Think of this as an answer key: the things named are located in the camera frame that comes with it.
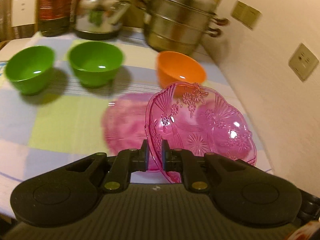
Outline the pink transparent patterned plate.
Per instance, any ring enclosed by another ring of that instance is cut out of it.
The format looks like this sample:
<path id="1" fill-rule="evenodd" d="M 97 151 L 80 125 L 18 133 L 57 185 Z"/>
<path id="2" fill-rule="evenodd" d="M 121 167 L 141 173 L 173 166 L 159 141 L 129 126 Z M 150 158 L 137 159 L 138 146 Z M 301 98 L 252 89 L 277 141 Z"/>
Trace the pink transparent patterned plate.
<path id="1" fill-rule="evenodd" d="M 254 166 L 257 149 L 241 112 L 214 89 L 176 82 L 148 101 L 145 132 L 150 153 L 163 169 L 162 141 L 202 157 L 216 153 Z"/>

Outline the orange plastic bowl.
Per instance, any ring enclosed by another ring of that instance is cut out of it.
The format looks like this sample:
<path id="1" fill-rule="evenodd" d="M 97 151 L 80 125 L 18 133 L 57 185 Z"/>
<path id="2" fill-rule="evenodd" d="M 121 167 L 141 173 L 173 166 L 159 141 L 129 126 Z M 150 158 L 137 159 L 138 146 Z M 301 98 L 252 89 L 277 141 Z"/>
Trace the orange plastic bowl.
<path id="1" fill-rule="evenodd" d="M 160 87 L 183 81 L 203 83 L 207 74 L 204 68 L 193 58 L 175 51 L 162 51 L 156 58 L 156 70 Z"/>

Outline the green plastic bowl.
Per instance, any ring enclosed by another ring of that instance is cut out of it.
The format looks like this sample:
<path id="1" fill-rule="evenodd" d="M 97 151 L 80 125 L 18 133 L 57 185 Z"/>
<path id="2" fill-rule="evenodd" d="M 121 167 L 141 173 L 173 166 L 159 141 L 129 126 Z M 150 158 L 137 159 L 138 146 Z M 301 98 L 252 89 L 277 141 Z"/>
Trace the green plastic bowl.
<path id="1" fill-rule="evenodd" d="M 55 52 L 47 46 L 25 48 L 15 54 L 4 70 L 8 81 L 23 95 L 44 90 L 54 72 Z"/>
<path id="2" fill-rule="evenodd" d="M 69 65 L 87 88 L 99 88 L 115 79 L 123 61 L 123 52 L 115 45 L 88 41 L 74 46 L 67 54 Z"/>

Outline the stainless steel kettle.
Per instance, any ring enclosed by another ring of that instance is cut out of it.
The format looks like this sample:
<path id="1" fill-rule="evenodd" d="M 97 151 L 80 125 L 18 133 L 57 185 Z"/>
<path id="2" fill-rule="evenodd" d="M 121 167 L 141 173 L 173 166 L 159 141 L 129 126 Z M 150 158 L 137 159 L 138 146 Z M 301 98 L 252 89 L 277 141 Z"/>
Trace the stainless steel kettle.
<path id="1" fill-rule="evenodd" d="M 74 0 L 73 31 L 87 40 L 114 38 L 131 4 L 131 0 Z"/>

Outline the stainless steel steamer pot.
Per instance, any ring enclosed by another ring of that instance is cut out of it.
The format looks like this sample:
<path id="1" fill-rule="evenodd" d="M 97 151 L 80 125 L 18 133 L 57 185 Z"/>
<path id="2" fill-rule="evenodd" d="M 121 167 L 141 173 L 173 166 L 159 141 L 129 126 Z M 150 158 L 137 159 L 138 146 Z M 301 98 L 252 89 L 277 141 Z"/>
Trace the stainless steel steamer pot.
<path id="1" fill-rule="evenodd" d="M 136 7 L 144 11 L 144 37 L 156 51 L 175 51 L 190 55 L 203 35 L 218 37 L 219 28 L 229 20 L 215 13 L 214 0 L 136 0 Z"/>

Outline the large cooking oil bottle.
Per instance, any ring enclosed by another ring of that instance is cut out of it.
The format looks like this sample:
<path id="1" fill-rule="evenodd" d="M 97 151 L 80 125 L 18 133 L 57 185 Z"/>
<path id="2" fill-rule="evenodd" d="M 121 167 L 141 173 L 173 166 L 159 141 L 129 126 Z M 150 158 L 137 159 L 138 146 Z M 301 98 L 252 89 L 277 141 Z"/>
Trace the large cooking oil bottle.
<path id="1" fill-rule="evenodd" d="M 45 37 L 69 30 L 72 0 L 39 0 L 39 31 Z"/>

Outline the white wooden chair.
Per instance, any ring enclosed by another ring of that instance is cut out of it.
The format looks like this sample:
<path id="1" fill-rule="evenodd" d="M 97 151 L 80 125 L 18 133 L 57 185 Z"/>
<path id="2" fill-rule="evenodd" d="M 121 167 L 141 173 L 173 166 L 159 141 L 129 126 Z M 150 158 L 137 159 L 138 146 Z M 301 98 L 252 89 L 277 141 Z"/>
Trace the white wooden chair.
<path id="1" fill-rule="evenodd" d="M 36 23 L 37 0 L 11 0 L 11 26 Z"/>

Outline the beige wall socket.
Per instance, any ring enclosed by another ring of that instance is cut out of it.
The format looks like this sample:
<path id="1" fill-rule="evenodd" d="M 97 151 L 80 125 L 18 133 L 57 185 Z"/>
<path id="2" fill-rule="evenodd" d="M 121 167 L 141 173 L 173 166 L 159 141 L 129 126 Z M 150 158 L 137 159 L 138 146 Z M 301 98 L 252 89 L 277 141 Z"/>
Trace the beige wall socket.
<path id="1" fill-rule="evenodd" d="M 318 66 L 319 59 L 313 52 L 301 43 L 289 59 L 289 67 L 304 82 Z"/>

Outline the beige wall light switch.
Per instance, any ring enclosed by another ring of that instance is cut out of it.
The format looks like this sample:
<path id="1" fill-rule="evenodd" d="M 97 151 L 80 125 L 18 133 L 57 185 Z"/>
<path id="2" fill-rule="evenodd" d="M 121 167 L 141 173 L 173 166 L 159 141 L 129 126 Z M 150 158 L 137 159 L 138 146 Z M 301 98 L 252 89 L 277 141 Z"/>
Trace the beige wall light switch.
<path id="1" fill-rule="evenodd" d="M 261 12 L 243 2 L 237 1 L 231 16 L 247 28 L 253 30 L 257 20 L 259 20 L 261 16 Z"/>

